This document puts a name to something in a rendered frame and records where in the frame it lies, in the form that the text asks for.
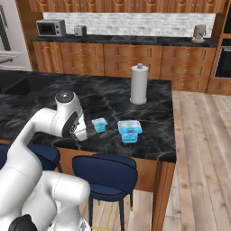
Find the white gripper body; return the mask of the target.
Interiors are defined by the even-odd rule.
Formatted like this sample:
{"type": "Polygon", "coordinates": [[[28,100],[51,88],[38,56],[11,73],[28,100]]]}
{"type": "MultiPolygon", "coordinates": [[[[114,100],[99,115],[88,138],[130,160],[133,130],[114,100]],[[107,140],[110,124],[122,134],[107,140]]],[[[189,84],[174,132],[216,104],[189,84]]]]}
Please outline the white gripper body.
{"type": "Polygon", "coordinates": [[[88,139],[87,128],[84,125],[78,125],[74,131],[74,135],[79,141],[85,141],[88,139]]]}

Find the small blue yogurt container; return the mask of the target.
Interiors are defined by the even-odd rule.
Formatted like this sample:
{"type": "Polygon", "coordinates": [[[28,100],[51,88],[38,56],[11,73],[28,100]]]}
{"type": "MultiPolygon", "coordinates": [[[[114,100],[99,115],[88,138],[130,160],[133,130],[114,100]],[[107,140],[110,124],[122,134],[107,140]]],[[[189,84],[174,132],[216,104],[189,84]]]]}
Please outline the small blue yogurt container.
{"type": "Polygon", "coordinates": [[[104,117],[92,120],[92,124],[98,133],[104,132],[106,130],[107,121],[104,117]]]}

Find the large blue yogurt container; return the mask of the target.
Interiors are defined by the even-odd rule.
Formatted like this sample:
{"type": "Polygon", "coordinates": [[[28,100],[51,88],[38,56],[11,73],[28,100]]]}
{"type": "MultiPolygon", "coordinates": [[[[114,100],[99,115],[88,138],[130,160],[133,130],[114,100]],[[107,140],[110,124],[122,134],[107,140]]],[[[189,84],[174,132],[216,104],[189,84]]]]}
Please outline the large blue yogurt container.
{"type": "Polygon", "coordinates": [[[138,134],[143,132],[138,120],[118,121],[117,126],[124,143],[136,143],[138,140],[138,134]]]}

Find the navy blue stool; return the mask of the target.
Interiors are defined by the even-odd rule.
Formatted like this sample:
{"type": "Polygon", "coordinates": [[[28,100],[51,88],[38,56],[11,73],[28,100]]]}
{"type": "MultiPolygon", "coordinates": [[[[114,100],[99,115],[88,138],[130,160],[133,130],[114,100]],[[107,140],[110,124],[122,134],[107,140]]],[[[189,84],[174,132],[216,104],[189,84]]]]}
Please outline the navy blue stool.
{"type": "Polygon", "coordinates": [[[121,231],[125,231],[124,198],[130,196],[133,207],[133,191],[138,180],[136,161],[130,157],[95,153],[72,158],[72,170],[77,177],[90,185],[88,198],[89,225],[93,222],[93,200],[119,202],[121,231]]]}
{"type": "MultiPolygon", "coordinates": [[[[0,169],[5,165],[9,147],[9,144],[0,143],[0,169]]],[[[29,143],[28,148],[39,158],[44,171],[54,171],[58,169],[58,172],[62,172],[60,166],[60,151],[57,148],[33,143],[29,143]]]]}

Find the white paper towel roll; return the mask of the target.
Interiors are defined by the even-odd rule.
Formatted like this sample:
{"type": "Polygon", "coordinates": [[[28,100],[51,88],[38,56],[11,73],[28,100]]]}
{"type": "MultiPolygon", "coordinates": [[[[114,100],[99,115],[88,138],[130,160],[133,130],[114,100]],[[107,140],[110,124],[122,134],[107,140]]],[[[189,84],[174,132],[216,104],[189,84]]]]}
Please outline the white paper towel roll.
{"type": "Polygon", "coordinates": [[[146,103],[148,67],[142,63],[132,66],[130,101],[135,105],[146,103]]]}

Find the dark sink basin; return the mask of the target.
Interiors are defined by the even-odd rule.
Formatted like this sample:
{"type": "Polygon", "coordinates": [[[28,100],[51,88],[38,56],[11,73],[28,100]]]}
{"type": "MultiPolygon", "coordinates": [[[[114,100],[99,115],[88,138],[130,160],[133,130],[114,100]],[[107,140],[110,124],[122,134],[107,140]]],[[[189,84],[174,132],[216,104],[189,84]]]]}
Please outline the dark sink basin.
{"type": "Polygon", "coordinates": [[[27,77],[10,76],[0,80],[0,92],[6,95],[27,96],[32,92],[27,77]]]}

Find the wooden base cupboards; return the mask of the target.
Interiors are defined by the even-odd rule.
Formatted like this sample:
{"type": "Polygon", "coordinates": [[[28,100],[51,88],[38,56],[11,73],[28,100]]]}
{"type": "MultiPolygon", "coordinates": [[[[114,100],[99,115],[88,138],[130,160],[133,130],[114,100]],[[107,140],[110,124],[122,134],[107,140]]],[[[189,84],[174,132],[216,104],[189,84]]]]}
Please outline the wooden base cupboards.
{"type": "Polygon", "coordinates": [[[150,79],[165,79],[174,90],[203,92],[215,57],[210,47],[35,42],[40,72],[129,78],[142,63],[150,79]]]}

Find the wooden kitchen island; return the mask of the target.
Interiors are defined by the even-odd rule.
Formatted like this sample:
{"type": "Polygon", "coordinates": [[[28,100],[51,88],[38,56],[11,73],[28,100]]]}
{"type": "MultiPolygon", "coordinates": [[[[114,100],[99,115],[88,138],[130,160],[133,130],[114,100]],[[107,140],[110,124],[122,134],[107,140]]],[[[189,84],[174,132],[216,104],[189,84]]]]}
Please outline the wooden kitchen island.
{"type": "MultiPolygon", "coordinates": [[[[60,163],[58,170],[73,175],[71,159],[74,156],[93,155],[94,152],[72,150],[58,147],[60,152],[60,163]]],[[[168,198],[171,190],[171,183],[176,162],[162,162],[134,158],[138,171],[138,181],[135,189],[152,192],[152,225],[151,231],[162,231],[168,198]]]]}

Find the silver toaster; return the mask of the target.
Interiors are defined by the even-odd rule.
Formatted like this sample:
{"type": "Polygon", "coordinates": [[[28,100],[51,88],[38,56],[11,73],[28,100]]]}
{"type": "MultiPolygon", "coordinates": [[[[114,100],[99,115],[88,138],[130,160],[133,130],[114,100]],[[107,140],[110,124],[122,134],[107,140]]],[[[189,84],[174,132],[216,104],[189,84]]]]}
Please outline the silver toaster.
{"type": "Polygon", "coordinates": [[[86,25],[77,25],[74,27],[74,34],[76,36],[86,36],[87,35],[87,26],[86,25]]]}

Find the black hob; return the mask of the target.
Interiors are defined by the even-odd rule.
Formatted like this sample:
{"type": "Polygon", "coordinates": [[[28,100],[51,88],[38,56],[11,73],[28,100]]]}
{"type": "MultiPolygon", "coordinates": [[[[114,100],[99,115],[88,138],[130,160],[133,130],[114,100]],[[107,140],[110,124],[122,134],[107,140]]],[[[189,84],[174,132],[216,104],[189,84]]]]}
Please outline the black hob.
{"type": "Polygon", "coordinates": [[[157,38],[153,36],[114,36],[111,42],[129,42],[129,43],[152,43],[157,42],[157,38]]]}

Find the silver microwave oven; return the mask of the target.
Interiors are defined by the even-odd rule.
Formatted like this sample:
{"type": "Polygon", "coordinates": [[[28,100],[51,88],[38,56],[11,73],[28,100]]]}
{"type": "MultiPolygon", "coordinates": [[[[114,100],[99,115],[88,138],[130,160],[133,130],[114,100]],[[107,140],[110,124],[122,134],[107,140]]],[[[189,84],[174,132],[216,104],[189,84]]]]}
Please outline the silver microwave oven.
{"type": "Polygon", "coordinates": [[[43,19],[37,21],[36,26],[40,36],[62,37],[66,34],[64,20],[43,19]]]}

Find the white fridge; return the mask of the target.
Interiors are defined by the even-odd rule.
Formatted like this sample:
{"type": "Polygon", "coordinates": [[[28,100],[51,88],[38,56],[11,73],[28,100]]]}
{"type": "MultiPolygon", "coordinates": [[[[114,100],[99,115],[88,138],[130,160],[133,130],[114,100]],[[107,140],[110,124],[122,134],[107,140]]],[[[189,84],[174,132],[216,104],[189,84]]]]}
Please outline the white fridge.
{"type": "Polygon", "coordinates": [[[32,70],[15,0],[0,0],[0,69],[32,70]]]}

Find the wooden wall cupboards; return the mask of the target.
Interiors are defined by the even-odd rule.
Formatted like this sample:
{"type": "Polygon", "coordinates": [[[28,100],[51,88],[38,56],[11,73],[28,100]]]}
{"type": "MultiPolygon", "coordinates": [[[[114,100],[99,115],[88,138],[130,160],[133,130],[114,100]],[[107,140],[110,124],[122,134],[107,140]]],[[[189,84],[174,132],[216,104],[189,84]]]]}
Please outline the wooden wall cupboards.
{"type": "Polygon", "coordinates": [[[33,12],[222,13],[226,0],[29,0],[33,12]]]}

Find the black wall oven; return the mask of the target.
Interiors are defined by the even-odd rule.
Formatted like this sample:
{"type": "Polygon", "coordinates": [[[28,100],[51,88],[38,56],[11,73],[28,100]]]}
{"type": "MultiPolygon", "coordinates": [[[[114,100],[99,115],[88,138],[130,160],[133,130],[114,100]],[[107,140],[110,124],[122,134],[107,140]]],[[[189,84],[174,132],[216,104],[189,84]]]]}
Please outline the black wall oven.
{"type": "Polygon", "coordinates": [[[222,41],[214,77],[231,79],[231,39],[222,41]]]}

